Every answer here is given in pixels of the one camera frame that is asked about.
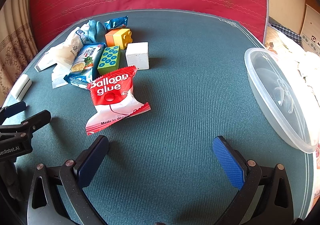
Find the teal table surface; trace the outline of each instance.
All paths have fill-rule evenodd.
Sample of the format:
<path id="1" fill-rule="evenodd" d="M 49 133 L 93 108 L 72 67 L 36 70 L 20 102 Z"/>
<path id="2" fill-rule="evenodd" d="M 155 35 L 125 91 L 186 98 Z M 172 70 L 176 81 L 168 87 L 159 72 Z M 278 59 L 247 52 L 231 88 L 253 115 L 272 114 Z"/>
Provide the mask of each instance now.
<path id="1" fill-rule="evenodd" d="M 313 157 L 287 145 L 261 112 L 249 86 L 244 53 L 262 45 L 238 22 L 178 10 L 131 10 L 95 16 L 101 22 L 128 16 L 133 42 L 147 41 L 150 69 L 134 78 L 134 96 L 151 111 L 87 136 L 85 124 L 96 113 L 90 92 L 72 85 L 52 89 L 53 66 L 34 66 L 50 47 L 65 40 L 81 20 L 48 44 L 24 71 L 32 85 L 28 107 L 5 124 L 20 123 L 44 109 L 52 121 L 34 133 L 33 152 L 17 158 L 27 199 L 38 163 L 48 167 L 75 159 L 103 134 L 110 149 L 87 197 L 109 225 L 205 225 L 228 207 L 237 193 L 212 152 L 223 135 L 246 159 L 261 166 L 282 163 L 291 185 L 295 218 L 304 218 L 312 200 Z M 125 67 L 125 51 L 120 67 Z M 9 95 L 5 105 L 14 104 Z M 63 189 L 71 218 L 79 222 Z M 244 220 L 259 200 L 259 189 Z M 21 203 L 26 212 L 27 202 Z"/>

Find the yellow toy block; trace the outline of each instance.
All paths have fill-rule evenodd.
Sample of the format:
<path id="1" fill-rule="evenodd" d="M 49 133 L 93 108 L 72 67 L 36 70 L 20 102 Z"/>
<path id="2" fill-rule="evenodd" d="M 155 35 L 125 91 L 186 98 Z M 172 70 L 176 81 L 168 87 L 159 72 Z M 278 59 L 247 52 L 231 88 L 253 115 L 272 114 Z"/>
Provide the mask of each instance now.
<path id="1" fill-rule="evenodd" d="M 120 49 L 127 48 L 127 45 L 132 42 L 130 29 L 119 29 L 113 34 L 114 45 L 120 46 Z"/>

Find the beige curtain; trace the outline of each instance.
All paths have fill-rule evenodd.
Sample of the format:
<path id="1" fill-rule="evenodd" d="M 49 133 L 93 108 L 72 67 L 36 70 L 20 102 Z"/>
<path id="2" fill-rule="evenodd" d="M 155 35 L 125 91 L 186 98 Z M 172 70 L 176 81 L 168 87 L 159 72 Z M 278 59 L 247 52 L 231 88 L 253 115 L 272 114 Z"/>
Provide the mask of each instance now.
<path id="1" fill-rule="evenodd" d="M 29 0 L 6 0 L 0 10 L 0 106 L 38 53 L 29 22 Z"/>

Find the silver rivet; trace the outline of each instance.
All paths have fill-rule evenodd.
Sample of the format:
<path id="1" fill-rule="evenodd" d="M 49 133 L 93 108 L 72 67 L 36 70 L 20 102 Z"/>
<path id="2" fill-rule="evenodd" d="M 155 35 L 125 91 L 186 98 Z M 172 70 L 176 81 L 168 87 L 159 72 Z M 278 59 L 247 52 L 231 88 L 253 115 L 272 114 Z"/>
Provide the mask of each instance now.
<path id="1" fill-rule="evenodd" d="M 43 165 L 42 163 L 40 163 L 40 164 L 37 165 L 37 169 L 38 169 L 38 170 L 41 170 L 41 169 L 43 168 L 43 166 L 44 166 L 44 165 Z"/>
<path id="2" fill-rule="evenodd" d="M 73 165 L 73 160 L 68 160 L 68 161 L 66 161 L 66 166 L 71 166 L 71 165 Z"/>
<path id="3" fill-rule="evenodd" d="M 280 163 L 277 165 L 277 167 L 278 167 L 279 170 L 283 170 L 284 169 L 284 166 L 282 164 L 280 164 Z"/>
<path id="4" fill-rule="evenodd" d="M 254 160 L 249 160 L 248 165 L 253 167 L 256 165 L 256 162 Z"/>

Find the green tablecloth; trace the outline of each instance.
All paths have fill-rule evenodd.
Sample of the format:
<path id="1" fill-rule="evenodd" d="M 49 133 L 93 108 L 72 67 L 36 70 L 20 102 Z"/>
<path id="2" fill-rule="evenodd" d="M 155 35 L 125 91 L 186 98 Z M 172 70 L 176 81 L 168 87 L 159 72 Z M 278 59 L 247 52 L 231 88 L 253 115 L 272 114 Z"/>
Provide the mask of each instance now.
<path id="1" fill-rule="evenodd" d="M 261 44 L 239 23 L 201 13 L 138 10 L 94 19 L 104 22 L 125 15 L 133 41 L 149 44 L 150 69 L 137 72 L 134 96 L 149 102 L 151 111 L 99 133 L 109 138 L 110 150 L 84 191 L 106 222 L 213 224 L 237 192 L 212 152 L 217 135 L 246 159 L 271 167 L 284 164 L 294 216 L 304 218 L 312 198 L 313 159 L 275 133 L 253 97 L 244 52 Z M 75 159 L 97 137 L 87 136 L 84 129 L 96 113 L 89 91 L 72 85 L 52 89 L 53 67 L 40 73 L 34 69 L 41 53 L 64 41 L 84 21 L 66 29 L 28 66 L 25 73 L 33 83 L 24 101 L 29 106 L 6 121 L 19 123 L 44 109 L 53 117 L 34 133 L 33 152 L 17 159 L 26 198 L 38 163 L 56 166 Z M 124 54 L 120 67 L 126 66 Z M 6 105 L 13 103 L 10 96 Z M 254 208 L 253 204 L 247 217 Z"/>

